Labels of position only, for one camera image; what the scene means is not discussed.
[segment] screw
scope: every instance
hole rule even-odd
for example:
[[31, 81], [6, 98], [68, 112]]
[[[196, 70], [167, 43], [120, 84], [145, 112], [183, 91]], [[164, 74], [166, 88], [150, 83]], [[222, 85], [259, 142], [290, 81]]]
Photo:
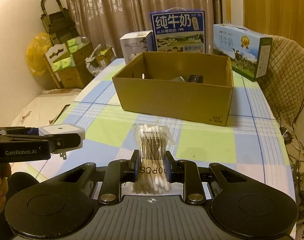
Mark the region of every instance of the screw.
[[100, 199], [105, 201], [105, 202], [110, 202], [115, 200], [116, 196], [111, 194], [111, 193], [106, 193], [100, 196]]
[[198, 201], [203, 200], [204, 197], [201, 194], [199, 194], [199, 193], [193, 193], [193, 194], [190, 194], [188, 196], [188, 199], [191, 200], [191, 201], [198, 202]]

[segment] cardboard box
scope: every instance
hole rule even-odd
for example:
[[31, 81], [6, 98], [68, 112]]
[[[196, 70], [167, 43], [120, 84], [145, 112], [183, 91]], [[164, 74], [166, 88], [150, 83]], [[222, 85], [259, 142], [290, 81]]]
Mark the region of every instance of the cardboard box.
[[214, 24], [214, 54], [230, 56], [232, 68], [251, 81], [265, 75], [272, 37], [232, 24]]
[[91, 82], [94, 76], [87, 70], [85, 61], [75, 67], [68, 67], [57, 71], [64, 88], [83, 89]]
[[85, 63], [85, 59], [89, 57], [92, 52], [93, 46], [90, 42], [71, 55], [75, 66], [58, 70], [56, 72], [58, 73], [64, 88], [83, 89], [94, 78], [86, 68]]
[[120, 43], [126, 64], [141, 52], [154, 50], [152, 31], [127, 33], [120, 38]]
[[[203, 76], [203, 83], [171, 81], [191, 74]], [[143, 52], [112, 80], [126, 111], [226, 125], [234, 87], [229, 57]]]
[[95, 56], [95, 59], [101, 67], [106, 68], [113, 60], [115, 60], [112, 47], [110, 46], [107, 49], [100, 51], [100, 54]]
[[157, 51], [204, 53], [204, 11], [168, 11], [150, 16]]

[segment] cow illustration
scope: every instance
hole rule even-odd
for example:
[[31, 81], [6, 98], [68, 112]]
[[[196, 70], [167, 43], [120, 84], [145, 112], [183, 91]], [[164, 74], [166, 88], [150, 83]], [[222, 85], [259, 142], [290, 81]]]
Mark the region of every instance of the cow illustration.
[[199, 40], [204, 43], [204, 37], [203, 37], [203, 34], [199, 34]]
[[234, 51], [234, 55], [235, 55], [236, 67], [238, 67], [238, 65], [241, 63], [242, 55], [239, 54], [238, 50], [233, 49], [233, 51]]
[[242, 68], [243, 68], [243, 71], [248, 68], [248, 58], [244, 57], [244, 56], [242, 56]]

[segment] cotton swab bag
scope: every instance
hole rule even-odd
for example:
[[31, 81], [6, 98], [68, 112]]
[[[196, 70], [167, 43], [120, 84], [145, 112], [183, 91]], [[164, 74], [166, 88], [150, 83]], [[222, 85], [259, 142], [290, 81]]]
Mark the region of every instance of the cotton swab bag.
[[175, 145], [167, 126], [135, 124], [134, 135], [140, 150], [138, 181], [132, 185], [137, 194], [162, 194], [170, 191], [164, 157], [167, 145]]

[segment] checkered tablecloth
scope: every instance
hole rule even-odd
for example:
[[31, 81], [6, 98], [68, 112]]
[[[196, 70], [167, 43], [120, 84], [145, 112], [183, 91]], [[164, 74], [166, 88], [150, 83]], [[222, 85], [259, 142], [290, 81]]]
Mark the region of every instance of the checkered tablecloth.
[[124, 65], [123, 59], [117, 59], [104, 69], [57, 120], [85, 128], [83, 148], [68, 152], [65, 161], [52, 155], [47, 161], [16, 163], [13, 172], [25, 171], [43, 181], [86, 162], [105, 166], [115, 159], [129, 159], [137, 148], [132, 125], [157, 124], [169, 127], [177, 146], [168, 150], [176, 159], [193, 160], [203, 167], [222, 163], [295, 199], [283, 138], [256, 82], [233, 72], [228, 125], [219, 127], [123, 111], [111, 78]]

